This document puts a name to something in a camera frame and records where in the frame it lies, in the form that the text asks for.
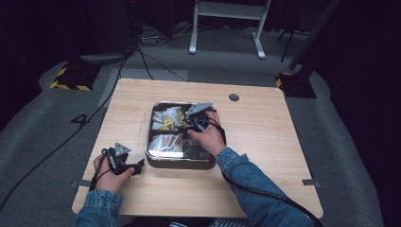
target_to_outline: gray carpet floor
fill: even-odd
[[[290,59],[304,38],[294,37],[284,62],[280,62],[287,37],[277,42],[278,32],[264,31],[261,41],[267,57],[259,60],[251,40],[252,31],[255,29],[204,30],[195,55],[188,54],[189,36],[141,49],[171,70],[183,72],[188,81],[274,87],[274,76],[288,72]],[[148,58],[147,63],[150,72],[158,75],[157,79],[174,80],[160,64]],[[70,123],[71,119],[80,114],[90,115],[97,109],[104,94],[110,91],[108,83],[115,78],[118,67],[118,63],[102,66],[90,92],[50,89],[63,64],[60,62],[43,74],[40,79],[43,92],[0,133],[1,199],[78,128],[78,124]],[[141,78],[144,69],[139,53],[134,52],[122,74]],[[310,81],[316,99],[286,98],[286,101],[310,171],[321,185],[317,191],[324,211],[322,223],[328,227],[383,226],[375,187],[329,99],[327,85],[316,73]],[[0,226],[75,225],[76,215],[71,206],[76,189],[70,184],[83,174],[106,111],[102,108],[91,123],[21,183],[0,213]],[[132,219],[120,216],[118,226]]]

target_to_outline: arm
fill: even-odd
[[[208,113],[208,117],[219,124],[217,113]],[[199,140],[203,148],[216,157],[222,173],[233,182],[286,195],[259,167],[251,163],[246,155],[239,156],[227,148],[214,126],[209,125],[204,132],[188,131],[188,134]],[[231,188],[252,226],[313,226],[304,213],[282,201],[233,186]]]
[[[94,165],[99,165],[98,156]],[[123,196],[118,191],[131,176],[133,168],[127,169],[120,175],[109,171],[107,158],[101,164],[95,190],[86,195],[85,203],[77,214],[77,226],[115,226]]]

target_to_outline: denim sleeve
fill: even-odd
[[[245,154],[239,156],[232,149],[224,148],[217,162],[224,175],[235,183],[287,196]],[[313,226],[304,213],[282,201],[234,186],[231,189],[252,226]]]
[[[115,226],[122,201],[123,196],[115,192],[90,191],[77,214],[77,226]]]

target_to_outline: wooden table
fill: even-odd
[[[237,94],[239,101],[231,101]],[[323,215],[288,107],[277,88],[121,79],[97,137],[82,179],[94,175],[94,159],[114,142],[131,149],[127,164],[146,159],[145,147],[153,105],[161,100],[214,102],[227,144],[247,153],[293,200]],[[78,212],[88,187],[81,186],[73,203]],[[155,168],[148,163],[121,191],[121,215],[175,217],[245,217],[218,166],[209,170]]]

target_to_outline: white desk frame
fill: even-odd
[[[265,51],[260,43],[260,34],[262,33],[263,25],[266,21],[270,7],[270,0],[266,1],[265,6],[248,6],[240,4],[227,4],[216,2],[203,2],[196,0],[194,7],[194,27],[191,36],[191,44],[189,45],[189,53],[195,54],[197,52],[198,40],[198,16],[215,16],[215,17],[228,17],[238,19],[258,20],[259,26],[257,32],[252,33],[254,45],[256,47],[259,59],[265,59]]]

